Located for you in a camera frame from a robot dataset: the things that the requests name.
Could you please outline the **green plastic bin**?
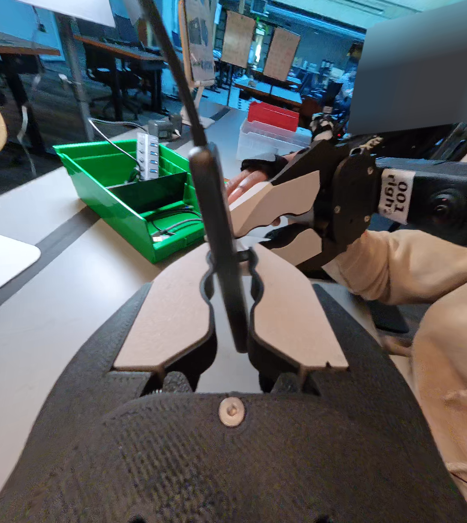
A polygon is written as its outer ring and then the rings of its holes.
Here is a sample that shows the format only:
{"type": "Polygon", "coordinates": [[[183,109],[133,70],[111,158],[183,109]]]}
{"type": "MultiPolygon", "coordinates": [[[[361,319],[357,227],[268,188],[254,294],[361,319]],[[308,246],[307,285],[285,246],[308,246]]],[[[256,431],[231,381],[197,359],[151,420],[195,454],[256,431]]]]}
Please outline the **green plastic bin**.
{"type": "Polygon", "coordinates": [[[136,213],[106,187],[131,181],[137,166],[136,140],[56,145],[80,200],[149,262],[156,264],[204,239],[204,226],[186,158],[159,146],[159,177],[189,172],[183,200],[136,213]]]}

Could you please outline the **white studio light on stand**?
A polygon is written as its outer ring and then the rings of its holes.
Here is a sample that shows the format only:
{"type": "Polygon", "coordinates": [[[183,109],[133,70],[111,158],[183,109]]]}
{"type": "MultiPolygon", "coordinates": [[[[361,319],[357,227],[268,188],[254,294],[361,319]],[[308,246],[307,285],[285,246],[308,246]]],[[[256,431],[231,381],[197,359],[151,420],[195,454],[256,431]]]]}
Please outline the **white studio light on stand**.
{"type": "Polygon", "coordinates": [[[109,1],[21,1],[32,7],[54,13],[61,39],[62,49],[71,71],[74,97],[80,111],[87,142],[94,140],[94,129],[90,123],[88,100],[84,89],[80,62],[74,43],[73,21],[81,19],[115,28],[112,7],[109,1]]]}

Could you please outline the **person's right forearm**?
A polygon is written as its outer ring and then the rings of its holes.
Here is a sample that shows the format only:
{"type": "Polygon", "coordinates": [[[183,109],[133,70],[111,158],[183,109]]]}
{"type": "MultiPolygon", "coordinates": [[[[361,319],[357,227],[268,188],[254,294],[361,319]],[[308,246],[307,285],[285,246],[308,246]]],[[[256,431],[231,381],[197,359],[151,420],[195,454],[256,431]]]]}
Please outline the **person's right forearm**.
{"type": "Polygon", "coordinates": [[[365,231],[322,269],[366,300],[433,303],[467,283],[467,247],[417,230],[365,231]]]}

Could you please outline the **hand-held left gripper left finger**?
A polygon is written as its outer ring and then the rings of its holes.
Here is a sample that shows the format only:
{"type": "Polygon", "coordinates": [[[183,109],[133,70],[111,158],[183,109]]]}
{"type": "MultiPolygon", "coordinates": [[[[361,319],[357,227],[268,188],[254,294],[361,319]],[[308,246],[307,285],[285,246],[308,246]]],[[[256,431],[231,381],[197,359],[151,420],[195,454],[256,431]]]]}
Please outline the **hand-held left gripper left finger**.
{"type": "Polygon", "coordinates": [[[203,281],[210,271],[208,244],[171,263],[151,283],[113,363],[118,371],[166,372],[211,333],[203,281]]]}

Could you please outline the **grey table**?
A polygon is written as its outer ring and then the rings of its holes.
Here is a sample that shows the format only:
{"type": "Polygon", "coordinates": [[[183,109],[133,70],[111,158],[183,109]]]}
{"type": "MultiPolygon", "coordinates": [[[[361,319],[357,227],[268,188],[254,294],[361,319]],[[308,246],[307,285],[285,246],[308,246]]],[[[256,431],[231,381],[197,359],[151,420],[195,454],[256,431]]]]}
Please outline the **grey table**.
{"type": "Polygon", "coordinates": [[[295,111],[299,111],[302,108],[301,95],[290,89],[273,86],[246,77],[235,80],[233,86],[238,88],[244,95],[258,101],[295,111]]]}

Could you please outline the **person's right hand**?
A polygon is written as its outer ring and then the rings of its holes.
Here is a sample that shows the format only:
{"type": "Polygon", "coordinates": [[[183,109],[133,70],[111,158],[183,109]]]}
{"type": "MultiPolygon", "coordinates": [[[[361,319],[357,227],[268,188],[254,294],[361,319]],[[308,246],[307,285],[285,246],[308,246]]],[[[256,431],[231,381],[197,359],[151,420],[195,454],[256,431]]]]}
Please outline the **person's right hand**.
{"type": "Polygon", "coordinates": [[[258,158],[243,160],[241,173],[227,182],[228,204],[233,204],[255,185],[271,180],[294,157],[295,153],[285,156],[263,154],[258,158]]]}

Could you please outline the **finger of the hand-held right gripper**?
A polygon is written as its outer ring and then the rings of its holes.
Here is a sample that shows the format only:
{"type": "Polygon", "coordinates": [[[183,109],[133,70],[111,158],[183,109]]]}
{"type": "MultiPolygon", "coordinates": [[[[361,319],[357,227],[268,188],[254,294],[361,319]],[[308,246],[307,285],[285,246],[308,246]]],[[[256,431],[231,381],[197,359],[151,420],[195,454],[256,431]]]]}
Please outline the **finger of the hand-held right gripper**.
{"type": "Polygon", "coordinates": [[[265,238],[265,248],[295,267],[322,253],[322,238],[310,227],[285,226],[265,238]]]}
{"type": "Polygon", "coordinates": [[[284,183],[263,181],[230,204],[233,237],[238,239],[284,215],[309,212],[320,190],[320,172],[313,171],[284,183]]]}

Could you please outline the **silver USB hub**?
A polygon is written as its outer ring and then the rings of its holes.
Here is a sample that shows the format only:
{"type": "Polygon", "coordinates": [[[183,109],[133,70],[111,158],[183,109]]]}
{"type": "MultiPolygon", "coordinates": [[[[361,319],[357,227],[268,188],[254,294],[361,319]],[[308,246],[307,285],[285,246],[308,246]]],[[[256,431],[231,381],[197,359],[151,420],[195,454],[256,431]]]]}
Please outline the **silver USB hub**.
{"type": "Polygon", "coordinates": [[[137,132],[136,161],[138,179],[155,180],[159,177],[159,141],[154,134],[137,132]]]}

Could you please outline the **dark office desk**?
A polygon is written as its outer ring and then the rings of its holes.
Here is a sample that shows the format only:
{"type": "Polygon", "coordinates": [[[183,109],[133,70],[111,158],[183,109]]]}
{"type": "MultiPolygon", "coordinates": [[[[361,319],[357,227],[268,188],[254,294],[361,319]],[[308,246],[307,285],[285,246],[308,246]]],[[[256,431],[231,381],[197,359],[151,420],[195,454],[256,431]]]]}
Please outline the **dark office desk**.
{"type": "Polygon", "coordinates": [[[134,116],[141,110],[128,97],[130,89],[140,92],[150,90],[150,111],[164,114],[162,101],[162,72],[166,63],[161,56],[138,48],[117,43],[108,43],[91,37],[75,35],[85,51],[86,75],[94,82],[104,84],[110,95],[93,98],[88,106],[93,108],[98,101],[106,101],[106,112],[113,108],[116,120],[123,118],[123,110],[128,109],[134,116]]]}
{"type": "Polygon", "coordinates": [[[48,151],[21,81],[21,75],[41,72],[40,56],[60,56],[60,51],[0,32],[0,77],[6,81],[18,109],[22,110],[23,105],[27,105],[29,149],[30,152],[42,156],[47,155],[48,151]]]}

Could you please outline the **brown notice board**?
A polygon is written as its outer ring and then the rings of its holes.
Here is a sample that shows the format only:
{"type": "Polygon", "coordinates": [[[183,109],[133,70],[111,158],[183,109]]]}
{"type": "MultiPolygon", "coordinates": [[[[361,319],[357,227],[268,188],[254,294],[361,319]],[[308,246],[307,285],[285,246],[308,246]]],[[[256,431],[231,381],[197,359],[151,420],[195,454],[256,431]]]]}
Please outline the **brown notice board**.
{"type": "Polygon", "coordinates": [[[227,10],[221,61],[246,69],[255,32],[256,20],[227,10]]]}
{"type": "Polygon", "coordinates": [[[263,68],[263,75],[284,82],[294,62],[301,37],[281,27],[274,30],[263,68]]]}

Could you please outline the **clear plastic bin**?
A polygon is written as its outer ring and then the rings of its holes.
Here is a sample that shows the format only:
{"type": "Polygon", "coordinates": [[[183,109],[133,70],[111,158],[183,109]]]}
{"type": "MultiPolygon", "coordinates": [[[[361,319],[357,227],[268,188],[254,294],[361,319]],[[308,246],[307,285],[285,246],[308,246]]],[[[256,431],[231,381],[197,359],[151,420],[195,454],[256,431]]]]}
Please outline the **clear plastic bin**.
{"type": "Polygon", "coordinates": [[[246,119],[240,127],[236,159],[251,159],[264,153],[287,155],[308,147],[311,138],[311,131],[302,127],[292,132],[246,119]]]}

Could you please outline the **black bin divider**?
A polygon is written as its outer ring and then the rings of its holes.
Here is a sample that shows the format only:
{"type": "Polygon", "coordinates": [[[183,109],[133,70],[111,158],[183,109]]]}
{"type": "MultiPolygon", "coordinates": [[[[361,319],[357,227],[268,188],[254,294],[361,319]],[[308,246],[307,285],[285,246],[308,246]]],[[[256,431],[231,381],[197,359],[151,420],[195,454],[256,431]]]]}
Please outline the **black bin divider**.
{"type": "Polygon", "coordinates": [[[154,211],[183,200],[189,172],[160,176],[106,187],[123,204],[138,214],[154,211]]]}

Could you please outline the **person's beige hoodie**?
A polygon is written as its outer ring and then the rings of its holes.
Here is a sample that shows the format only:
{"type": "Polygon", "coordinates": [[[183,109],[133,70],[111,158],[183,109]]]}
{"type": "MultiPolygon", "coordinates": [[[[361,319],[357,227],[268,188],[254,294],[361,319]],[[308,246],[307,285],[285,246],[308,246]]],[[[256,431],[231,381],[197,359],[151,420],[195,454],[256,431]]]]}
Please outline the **person's beige hoodie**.
{"type": "Polygon", "coordinates": [[[413,374],[445,468],[467,501],[467,283],[426,312],[413,343],[413,374]]]}

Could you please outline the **red plastic bin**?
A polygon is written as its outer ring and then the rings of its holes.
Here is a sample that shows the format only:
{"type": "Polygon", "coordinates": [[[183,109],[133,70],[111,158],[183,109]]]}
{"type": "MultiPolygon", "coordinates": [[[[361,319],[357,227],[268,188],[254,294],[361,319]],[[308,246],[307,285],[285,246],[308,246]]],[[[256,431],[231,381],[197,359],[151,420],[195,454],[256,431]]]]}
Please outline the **red plastic bin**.
{"type": "Polygon", "coordinates": [[[253,101],[248,110],[248,122],[258,122],[290,132],[296,132],[299,113],[262,101],[253,101]]]}

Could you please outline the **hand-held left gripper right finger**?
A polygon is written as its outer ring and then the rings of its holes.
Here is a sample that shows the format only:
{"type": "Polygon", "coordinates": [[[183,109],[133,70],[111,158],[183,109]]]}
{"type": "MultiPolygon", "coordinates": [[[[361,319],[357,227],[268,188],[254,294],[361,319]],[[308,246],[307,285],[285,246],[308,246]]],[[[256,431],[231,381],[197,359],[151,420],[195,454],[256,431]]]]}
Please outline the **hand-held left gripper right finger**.
{"type": "Polygon", "coordinates": [[[309,279],[262,244],[252,250],[263,287],[254,299],[255,340],[299,372],[346,370],[348,361],[309,279]]]}

